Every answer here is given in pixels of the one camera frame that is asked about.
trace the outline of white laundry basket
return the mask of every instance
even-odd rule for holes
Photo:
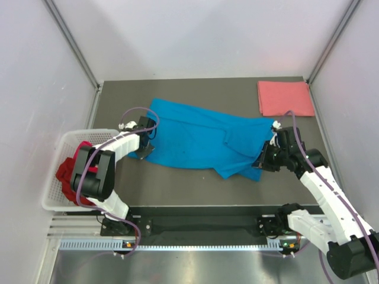
[[[67,132],[61,138],[55,152],[54,161],[44,189],[42,207],[46,210],[59,212],[90,211],[88,208],[76,206],[64,196],[62,193],[62,184],[56,179],[55,174],[67,157],[73,157],[82,141],[88,141],[92,143],[92,145],[97,145],[106,142],[117,134],[119,134],[119,132],[113,129],[90,129]]]

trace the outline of pink folded cloth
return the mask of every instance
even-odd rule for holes
[[[259,110],[264,117],[292,110],[299,117],[313,117],[314,109],[306,82],[258,82]]]

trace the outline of red garment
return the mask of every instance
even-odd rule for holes
[[[68,200],[72,201],[75,205],[78,205],[78,203],[76,202],[76,192],[71,189],[70,180],[71,180],[73,167],[75,165],[75,160],[76,160],[76,157],[78,155],[79,149],[84,145],[92,146],[92,144],[90,142],[87,142],[87,141],[81,142],[81,144],[79,145],[79,147],[75,151],[74,158],[67,158],[59,166],[58,171],[55,174],[57,180],[59,180],[62,183],[62,193],[65,195],[65,197]],[[90,167],[89,171],[96,173],[97,168],[96,167]],[[91,201],[89,201],[88,199],[86,199],[83,196],[81,196],[81,203],[83,203],[84,205],[94,205]]]

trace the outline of blue cloth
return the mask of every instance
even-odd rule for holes
[[[224,179],[239,173],[259,181],[261,170],[251,165],[272,137],[273,119],[235,117],[163,99],[154,99],[150,109],[160,124],[147,161],[181,169],[213,168]]]

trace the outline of white backdrop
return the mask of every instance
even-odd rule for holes
[[[346,0],[55,0],[98,80],[308,77]]]
[[[379,2],[365,0],[342,34],[312,90],[344,190],[379,230]]]
[[[59,137],[95,93],[42,1],[0,3],[0,276],[32,283],[52,213],[41,207]]]

